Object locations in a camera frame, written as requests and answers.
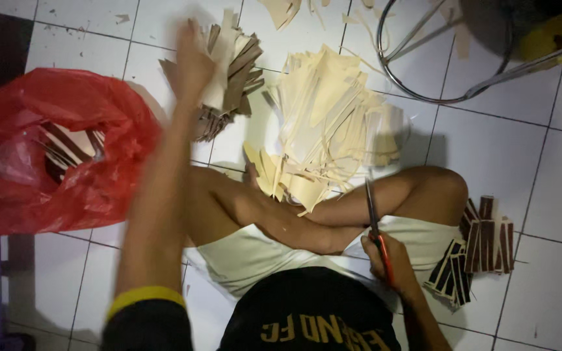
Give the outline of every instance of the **pile of paper scraps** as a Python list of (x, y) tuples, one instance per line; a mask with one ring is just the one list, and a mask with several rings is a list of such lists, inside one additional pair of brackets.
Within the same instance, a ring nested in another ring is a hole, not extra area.
[[(209, 31), (201, 32), (199, 41), (217, 65), (203, 95), (196, 131), (197, 141), (211, 141), (233, 122), (236, 114), (251, 115), (248, 95), (264, 84), (262, 70), (252, 69), (263, 51), (255, 34), (246, 36), (234, 26), (234, 13), (228, 9), (222, 26), (215, 24)], [(160, 60), (160, 65), (172, 85), (177, 65), (167, 59)]]
[(508, 274), (513, 270), (513, 223), (494, 219), (492, 196), (480, 199), (480, 214), (468, 199), (459, 228), (463, 240), (453, 239), (424, 286), (454, 309), (470, 302), (472, 273)]
[(266, 195), (299, 202), (304, 213), (311, 212), (331, 190), (350, 190), (348, 180), (360, 166), (385, 166), (399, 158), (403, 110), (365, 87), (368, 74), (359, 69), (360, 60), (325, 45), (318, 53), (288, 56), (289, 73), (279, 74), (265, 91), (283, 120), (282, 153), (268, 155), (244, 144)]

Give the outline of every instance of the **leg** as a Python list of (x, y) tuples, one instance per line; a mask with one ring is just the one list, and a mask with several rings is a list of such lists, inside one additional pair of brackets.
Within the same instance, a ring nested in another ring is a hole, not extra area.
[(344, 250), (363, 230), (356, 226), (331, 228), (299, 218), (259, 189), (231, 180), (213, 169), (192, 168), (191, 239), (196, 246), (255, 224), (267, 236), (294, 249), (331, 254)]
[[(439, 167), (414, 167), (374, 183), (377, 215), (395, 215), (457, 226), (468, 199), (457, 173)], [(306, 217), (324, 226), (361, 226), (370, 222), (363, 187), (323, 201)]]

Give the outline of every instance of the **knee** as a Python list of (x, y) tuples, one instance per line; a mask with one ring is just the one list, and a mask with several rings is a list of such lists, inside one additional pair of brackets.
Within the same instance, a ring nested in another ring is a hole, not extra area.
[(432, 175), (427, 181), (433, 183), (436, 187), (447, 190), (448, 193), (451, 193), (454, 197), (460, 197), (464, 201), (467, 201), (468, 184), (459, 173), (441, 167), (431, 168)]

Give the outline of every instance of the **red scissors handle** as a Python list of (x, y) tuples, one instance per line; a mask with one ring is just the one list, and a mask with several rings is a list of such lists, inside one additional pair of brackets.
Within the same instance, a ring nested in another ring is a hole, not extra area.
[(392, 263), (390, 262), (390, 256), (387, 254), (387, 247), (385, 246), (385, 241), (382, 235), (376, 235), (376, 237), (370, 233), (370, 239), (377, 245), (381, 254), (381, 260), (383, 261), (383, 266), (385, 267), (385, 273), (387, 275), (386, 282), (388, 285), (394, 284), (394, 270), (392, 268)]

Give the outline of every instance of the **stack of paper strips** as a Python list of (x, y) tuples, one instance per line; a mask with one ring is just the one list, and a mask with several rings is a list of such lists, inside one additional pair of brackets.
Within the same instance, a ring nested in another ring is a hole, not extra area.
[(257, 0), (263, 4), (277, 30), (285, 28), (301, 8), (301, 0)]
[(444, 257), (437, 263), (424, 286), (437, 297), (446, 299), (454, 309), (470, 302), (472, 275), (464, 271), (466, 244), (453, 239)]
[(511, 273), (513, 270), (513, 222), (507, 217), (494, 219), (492, 196), (482, 196), (477, 213), (472, 202), (460, 227), (469, 228), (468, 260), (465, 272)]
[[(225, 10), (222, 26), (215, 24), (200, 36), (203, 50), (217, 67), (202, 99), (197, 141), (213, 140), (236, 114), (250, 116), (247, 96), (263, 86), (262, 70), (251, 71), (263, 53), (259, 40), (255, 34), (246, 36), (235, 28), (233, 20), (233, 12)], [(166, 59), (160, 60), (160, 65), (169, 83), (174, 84), (177, 65)]]
[(385, 166), (399, 158), (395, 136), (402, 130), (403, 111), (366, 89), (368, 74), (359, 64), (360, 58), (325, 45), (317, 54), (288, 57), (289, 73), (280, 74), (265, 92), (283, 120), (282, 154), (244, 145), (266, 195), (298, 201), (311, 212), (334, 188), (349, 190), (347, 182), (361, 165)]
[(42, 123), (34, 142), (45, 150), (45, 171), (56, 183), (61, 184), (70, 167), (103, 159), (104, 132), (86, 130), (71, 132), (51, 122)]

